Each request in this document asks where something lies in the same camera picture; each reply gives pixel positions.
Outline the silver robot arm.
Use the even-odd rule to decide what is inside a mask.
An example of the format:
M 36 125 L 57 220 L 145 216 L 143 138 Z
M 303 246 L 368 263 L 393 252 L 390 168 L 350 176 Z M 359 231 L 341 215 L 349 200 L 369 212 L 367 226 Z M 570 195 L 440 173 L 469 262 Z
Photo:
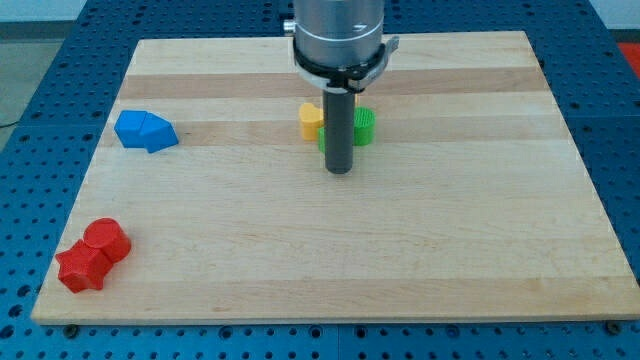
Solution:
M 381 44 L 383 0 L 294 0 L 295 49 L 326 67 L 369 60 Z

